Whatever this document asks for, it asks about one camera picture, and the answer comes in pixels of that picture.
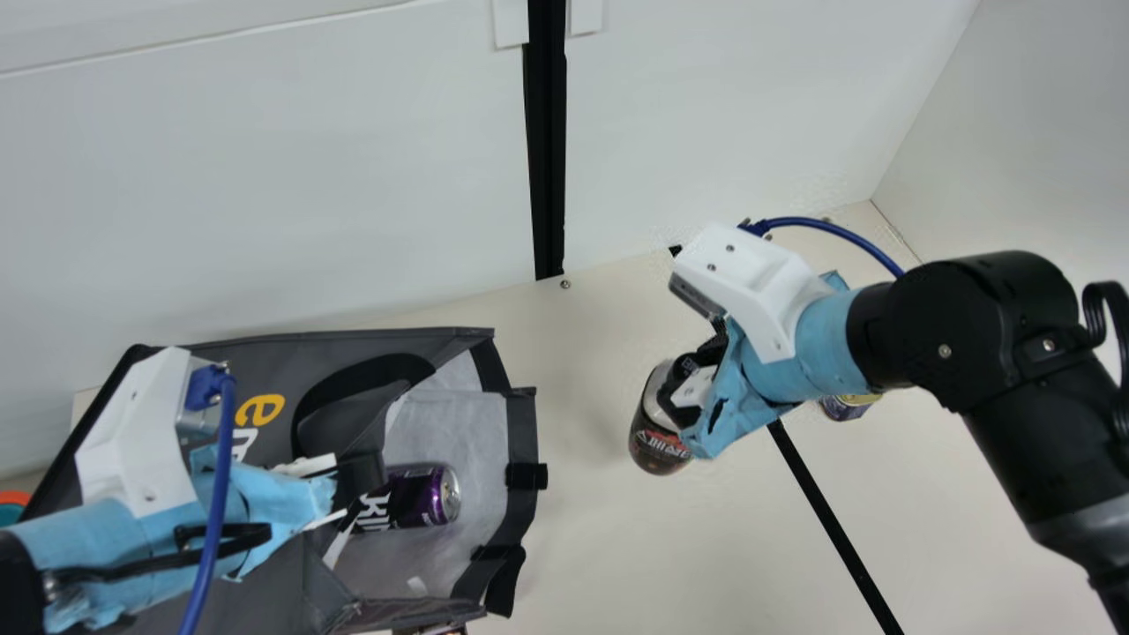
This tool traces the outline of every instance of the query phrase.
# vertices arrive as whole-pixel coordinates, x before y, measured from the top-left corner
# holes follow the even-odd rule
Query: can lid
[[[455,477],[454,470],[450,468],[443,469],[443,480],[439,488],[443,513],[447,516],[447,522],[453,522],[458,517],[458,512],[463,507],[463,496],[458,489],[458,478]]]

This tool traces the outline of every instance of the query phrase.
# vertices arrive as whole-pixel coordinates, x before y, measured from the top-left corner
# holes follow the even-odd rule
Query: soda can
[[[439,527],[458,517],[462,497],[446,466],[392,468],[388,481],[360,497],[356,531]]]
[[[835,394],[820,398],[823,412],[833,421],[857,419],[882,399],[881,394]]]
[[[657,400],[658,389],[666,381],[672,364],[673,360],[668,359],[650,373],[628,436],[631,459],[645,471],[657,476],[673,475],[693,461],[690,449],[679,438],[677,426]]]

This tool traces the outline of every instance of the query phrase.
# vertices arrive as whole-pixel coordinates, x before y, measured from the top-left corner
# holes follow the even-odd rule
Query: white floor
[[[916,262],[869,203],[833,217]],[[831,236],[774,234],[852,286],[887,277]],[[551,486],[515,616],[472,633],[878,633],[767,432],[672,477],[628,456],[647,373],[710,334],[667,293],[669,267],[659,252],[570,275],[567,290],[544,280],[357,324],[493,327],[511,381],[539,389]],[[890,394],[842,424],[805,407],[786,425],[907,633],[1113,632],[1084,573],[1027,538],[962,421],[929,394]]]

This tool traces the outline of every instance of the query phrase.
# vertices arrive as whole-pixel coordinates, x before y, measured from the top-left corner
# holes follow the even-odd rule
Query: purple can
[[[388,481],[360,503],[356,530],[361,532],[444,525],[462,507],[458,480],[446,466],[392,468]]]

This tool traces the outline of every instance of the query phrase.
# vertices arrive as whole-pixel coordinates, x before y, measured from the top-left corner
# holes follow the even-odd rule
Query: black vertical rail
[[[528,0],[525,143],[530,156],[533,259],[539,280],[564,272],[564,0]]]
[[[804,492],[804,496],[807,497],[807,503],[812,505],[812,511],[815,512],[815,515],[820,519],[820,523],[823,524],[823,531],[828,533],[828,538],[831,539],[835,551],[839,551],[839,557],[842,558],[851,579],[855,580],[855,585],[858,586],[859,593],[863,594],[866,604],[870,607],[874,618],[878,620],[882,632],[886,635],[903,635],[902,627],[899,626],[893,611],[890,610],[885,598],[882,597],[882,591],[878,591],[878,585],[874,583],[870,574],[866,571],[863,558],[858,557],[858,551],[850,543],[850,538],[847,538],[847,532],[839,524],[839,519],[831,511],[831,505],[823,497],[823,493],[820,490],[820,486],[816,485],[812,472],[807,471],[804,459],[799,455],[799,451],[796,450],[796,445],[791,442],[791,437],[788,436],[788,432],[784,429],[784,424],[780,423],[780,419],[769,424],[769,432],[772,433],[772,440],[776,441],[777,449],[780,450],[785,462],[791,469],[791,476],[796,478],[796,484],[799,485],[799,488]]]

